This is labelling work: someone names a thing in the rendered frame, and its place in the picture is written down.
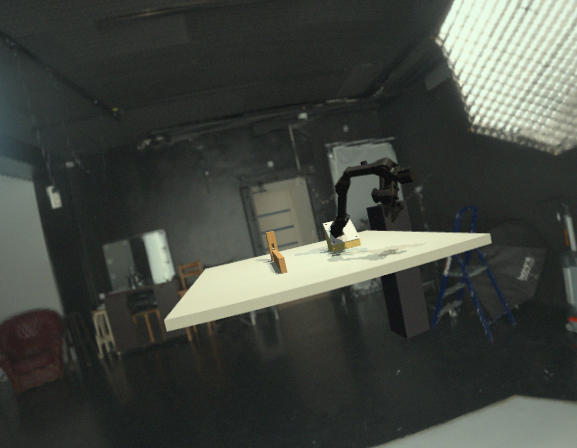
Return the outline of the wooden rail with steel hooks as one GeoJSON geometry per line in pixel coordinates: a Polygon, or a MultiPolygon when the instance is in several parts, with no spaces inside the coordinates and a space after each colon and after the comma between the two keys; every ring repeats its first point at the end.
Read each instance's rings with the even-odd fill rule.
{"type": "Polygon", "coordinates": [[[286,268],[286,263],[285,263],[284,257],[277,250],[272,250],[272,254],[273,254],[274,262],[275,262],[276,266],[278,267],[278,269],[280,270],[281,274],[287,273],[287,268],[286,268]]]}

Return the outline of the wooden post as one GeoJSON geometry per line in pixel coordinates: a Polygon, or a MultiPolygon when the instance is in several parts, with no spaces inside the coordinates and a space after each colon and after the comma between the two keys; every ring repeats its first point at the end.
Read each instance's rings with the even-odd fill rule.
{"type": "Polygon", "coordinates": [[[271,260],[274,261],[272,250],[278,251],[278,247],[277,247],[277,243],[276,243],[276,239],[275,239],[275,234],[274,234],[274,231],[266,232],[265,234],[266,234],[266,238],[267,238],[267,242],[268,242],[271,260]]]}

